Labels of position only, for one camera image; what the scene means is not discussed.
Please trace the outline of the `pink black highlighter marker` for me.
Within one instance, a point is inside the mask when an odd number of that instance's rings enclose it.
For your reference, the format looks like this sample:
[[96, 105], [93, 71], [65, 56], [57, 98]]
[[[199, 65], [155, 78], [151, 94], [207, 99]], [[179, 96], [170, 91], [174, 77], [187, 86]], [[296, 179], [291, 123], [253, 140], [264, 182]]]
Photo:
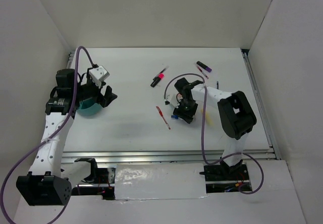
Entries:
[[153, 82], [151, 83], [151, 87], [154, 88], [162, 79], [164, 78], [164, 74], [160, 73], [158, 74], [154, 79]]

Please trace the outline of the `red clear pen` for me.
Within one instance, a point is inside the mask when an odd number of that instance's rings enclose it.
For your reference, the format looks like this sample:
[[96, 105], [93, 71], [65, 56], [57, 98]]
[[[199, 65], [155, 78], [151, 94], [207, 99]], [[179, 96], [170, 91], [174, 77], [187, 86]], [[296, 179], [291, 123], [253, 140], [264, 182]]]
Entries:
[[208, 75], [199, 66], [196, 67], [206, 79], [209, 79]]

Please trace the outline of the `purple black highlighter marker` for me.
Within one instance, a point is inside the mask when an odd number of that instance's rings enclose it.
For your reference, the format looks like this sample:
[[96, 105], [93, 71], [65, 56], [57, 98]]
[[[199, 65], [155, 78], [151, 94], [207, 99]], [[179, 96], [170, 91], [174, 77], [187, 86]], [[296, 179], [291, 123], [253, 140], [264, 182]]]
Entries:
[[202, 63], [200, 61], [197, 61], [196, 64], [209, 73], [212, 71], [212, 69], [209, 66], [205, 65], [204, 63]]

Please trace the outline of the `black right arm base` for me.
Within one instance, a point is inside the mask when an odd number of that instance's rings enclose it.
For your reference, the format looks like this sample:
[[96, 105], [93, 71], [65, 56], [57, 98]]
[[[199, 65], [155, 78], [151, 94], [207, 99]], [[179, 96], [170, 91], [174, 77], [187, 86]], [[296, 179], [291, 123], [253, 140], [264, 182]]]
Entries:
[[205, 165], [199, 174], [204, 176], [206, 182], [249, 181], [248, 169], [243, 160], [234, 166], [228, 166], [224, 161], [217, 165]]

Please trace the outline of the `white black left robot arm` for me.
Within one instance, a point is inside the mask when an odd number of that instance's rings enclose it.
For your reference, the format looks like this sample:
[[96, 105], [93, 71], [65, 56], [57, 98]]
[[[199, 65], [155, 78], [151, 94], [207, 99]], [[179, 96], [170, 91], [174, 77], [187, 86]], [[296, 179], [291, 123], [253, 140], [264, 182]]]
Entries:
[[109, 72], [103, 66], [89, 68], [86, 83], [77, 81], [73, 69], [57, 71], [57, 86], [46, 103], [46, 124], [42, 145], [25, 176], [19, 176], [16, 187], [30, 206], [66, 206], [72, 190], [82, 180], [94, 183], [99, 169], [94, 158], [78, 158], [61, 170], [61, 160], [76, 111], [84, 103], [107, 107], [117, 96], [107, 86]]

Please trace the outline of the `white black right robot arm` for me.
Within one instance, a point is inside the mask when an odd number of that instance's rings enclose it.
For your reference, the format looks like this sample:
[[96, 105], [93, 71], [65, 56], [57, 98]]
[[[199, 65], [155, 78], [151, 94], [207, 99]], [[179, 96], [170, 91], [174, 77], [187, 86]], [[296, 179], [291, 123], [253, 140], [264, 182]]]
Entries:
[[222, 155], [227, 158], [220, 163], [220, 173], [224, 179], [232, 179], [242, 165], [241, 153], [245, 148], [248, 133], [257, 122], [246, 95], [242, 91], [221, 91], [206, 86], [200, 80], [190, 83], [186, 78], [177, 80], [175, 89], [182, 98], [175, 105], [173, 114], [186, 123], [190, 124], [193, 121], [198, 108], [197, 101], [203, 102], [203, 106], [208, 105], [219, 111], [221, 126], [228, 140]]

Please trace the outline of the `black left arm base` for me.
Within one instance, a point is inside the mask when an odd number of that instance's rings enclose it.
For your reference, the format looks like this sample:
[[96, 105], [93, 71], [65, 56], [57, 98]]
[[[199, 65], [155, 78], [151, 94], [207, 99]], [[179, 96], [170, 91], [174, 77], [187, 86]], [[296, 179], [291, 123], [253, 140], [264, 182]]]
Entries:
[[108, 184], [111, 186], [115, 183], [116, 169], [114, 167], [99, 167], [95, 158], [77, 158], [74, 163], [86, 162], [89, 165], [89, 171], [80, 180], [86, 184]]

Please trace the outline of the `yellow highlighter marker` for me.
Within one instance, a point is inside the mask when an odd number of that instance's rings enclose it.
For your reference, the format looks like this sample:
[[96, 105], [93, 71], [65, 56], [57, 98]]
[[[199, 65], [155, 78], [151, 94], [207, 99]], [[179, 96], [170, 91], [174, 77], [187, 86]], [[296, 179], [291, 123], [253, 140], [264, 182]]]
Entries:
[[205, 122], [210, 127], [214, 126], [214, 122], [213, 122], [211, 116], [209, 115], [209, 113], [207, 111], [205, 112]]

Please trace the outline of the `teal round desk organizer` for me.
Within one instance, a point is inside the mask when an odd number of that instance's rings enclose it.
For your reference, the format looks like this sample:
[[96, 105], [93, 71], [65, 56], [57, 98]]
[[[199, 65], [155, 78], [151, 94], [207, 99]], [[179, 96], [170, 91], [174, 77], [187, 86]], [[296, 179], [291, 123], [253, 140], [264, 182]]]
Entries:
[[88, 99], [80, 103], [76, 113], [83, 117], [91, 117], [102, 110], [100, 104], [96, 103], [93, 99]]

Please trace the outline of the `black thin pen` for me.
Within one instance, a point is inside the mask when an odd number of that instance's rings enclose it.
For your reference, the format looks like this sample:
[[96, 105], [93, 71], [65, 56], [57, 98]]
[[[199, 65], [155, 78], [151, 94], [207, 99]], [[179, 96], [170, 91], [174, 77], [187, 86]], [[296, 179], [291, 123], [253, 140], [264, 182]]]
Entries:
[[153, 78], [153, 80], [155, 80], [160, 74], [162, 74], [165, 70], [168, 69], [169, 66], [166, 66], [164, 69], [162, 69], [159, 73], [157, 73], [157, 75]]

